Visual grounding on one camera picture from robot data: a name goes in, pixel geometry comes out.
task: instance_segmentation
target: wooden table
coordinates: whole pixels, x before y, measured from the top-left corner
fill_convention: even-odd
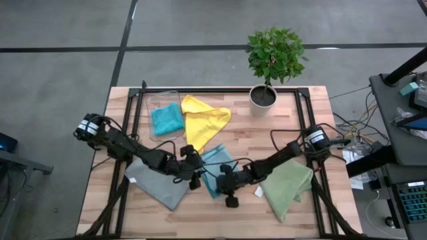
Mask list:
[[[328,123],[334,126],[326,87],[309,88],[316,123]],[[128,87],[113,87],[109,96],[105,115],[114,118],[119,123],[123,122],[128,89]],[[186,96],[184,93],[180,95],[181,99]],[[205,146],[205,151],[223,143],[235,158],[264,159],[276,152],[270,140],[270,129],[300,128],[293,94],[280,93],[276,105],[267,116],[262,118],[251,116],[247,93],[198,93],[192,95],[212,107],[227,107],[232,112],[230,122]],[[306,112],[304,100],[302,101],[304,112]],[[131,111],[128,129],[131,129],[133,124],[134,113],[135,106]],[[336,136],[336,132],[327,127],[325,127],[325,131],[329,137]],[[155,147],[159,144],[149,139],[145,103],[143,103],[139,119],[138,134],[140,143],[147,147]],[[275,140],[280,147],[283,147],[297,136],[298,133],[276,133]],[[185,139],[179,138],[175,140],[175,143],[179,150],[185,145]],[[164,149],[171,151],[169,146],[165,146]],[[96,153],[93,164],[106,157],[106,152]],[[296,160],[306,164],[304,157],[298,157]],[[111,160],[92,171],[77,233],[88,229],[105,207],[113,166],[114,161]],[[355,230],[362,232],[344,163],[341,160],[330,158],[326,161],[326,170],[334,205]],[[266,198],[254,195],[256,188],[257,185],[247,185],[238,189],[236,197],[239,198],[240,206],[237,209],[230,209],[225,205],[225,196],[212,199],[202,181],[199,189],[187,192],[176,211],[170,211],[136,185],[131,184],[127,195],[122,237],[283,238],[318,236],[310,191],[302,194],[301,203],[293,202],[291,204],[285,222],[280,223]],[[113,212],[113,226],[115,226],[117,208],[116,205],[115,212]],[[330,229],[324,206],[322,206],[322,213],[326,229]]]

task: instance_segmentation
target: soil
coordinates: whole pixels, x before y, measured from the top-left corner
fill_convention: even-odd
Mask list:
[[[267,88],[267,91],[264,93],[263,86],[252,90],[250,97],[254,103],[262,107],[270,106],[276,100],[276,95],[274,94],[273,90]]]

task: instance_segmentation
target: towel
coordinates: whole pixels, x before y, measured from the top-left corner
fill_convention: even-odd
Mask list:
[[[167,107],[154,109],[153,117],[154,135],[165,135],[184,128],[181,111],[176,103]]]
[[[294,160],[289,160],[273,170],[265,181],[262,190],[270,207],[281,223],[293,200],[301,201],[300,193],[312,188],[313,171]]]
[[[140,158],[127,167],[125,175],[129,182],[135,183],[172,211],[176,209],[189,188],[188,181],[175,184],[173,183],[174,176],[163,175],[149,169]]]
[[[206,153],[200,155],[201,159],[205,163],[223,163],[227,161],[231,161],[232,156],[228,153],[226,147],[224,145],[220,144],[217,147],[214,147],[213,149],[210,149]],[[227,165],[234,166],[236,163],[226,163]],[[205,166],[205,169],[208,170],[210,173],[212,173],[215,176],[221,175],[220,171],[220,164],[218,165],[208,165]],[[233,171],[239,171],[240,168],[236,166]],[[221,193],[218,193],[216,191],[216,178],[209,173],[204,173],[202,176],[203,180],[205,181],[207,190],[211,194],[212,198],[216,198],[221,195]]]
[[[192,96],[183,99],[181,108],[185,113],[187,144],[193,145],[199,153],[203,153],[203,146],[232,118],[229,109],[213,108]]]

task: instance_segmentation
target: white cable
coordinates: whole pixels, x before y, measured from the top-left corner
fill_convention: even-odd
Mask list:
[[[369,216],[368,216],[368,210],[369,210],[369,207],[371,206],[371,204],[373,204],[375,201],[377,201],[377,200],[378,200],[378,198],[380,198],[380,192],[377,190],[377,192],[376,192],[376,198],[375,198],[374,200],[372,200],[372,201],[368,204],[368,206],[366,207],[365,215],[366,215],[366,218],[367,218],[367,220],[368,220],[368,222],[369,222],[369,225],[371,225],[371,227],[373,227],[375,230],[380,231],[380,232],[382,232],[383,234],[385,234],[385,235],[387,235],[387,236],[389,236],[389,237],[392,237],[392,238],[394,238],[394,239],[407,239],[406,237],[396,237],[396,236],[390,235],[390,234],[386,233],[385,231],[383,231],[383,230],[381,230],[381,229],[378,229],[377,227],[375,227],[375,226],[374,226],[374,224],[372,224],[372,222],[371,222],[371,220],[369,219]]]

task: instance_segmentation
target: green leaves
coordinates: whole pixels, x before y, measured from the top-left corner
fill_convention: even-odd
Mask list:
[[[249,39],[249,42],[251,42],[251,44],[254,44],[254,45],[258,42],[256,40],[256,37],[254,37],[254,36],[249,36],[248,39]]]
[[[264,59],[266,57],[266,54],[264,53],[264,51],[258,49],[258,51],[256,52],[256,54],[258,55],[258,57],[260,59]]]
[[[256,31],[248,39],[249,68],[254,70],[255,76],[264,76],[268,83],[270,79],[279,79],[284,84],[286,77],[289,81],[290,77],[296,77],[304,70],[304,66],[298,62],[299,59],[308,61],[302,56],[302,40],[290,29],[272,27],[267,31]]]
[[[262,69],[264,72],[264,76],[268,76],[270,74],[270,68],[266,67],[265,69]]]

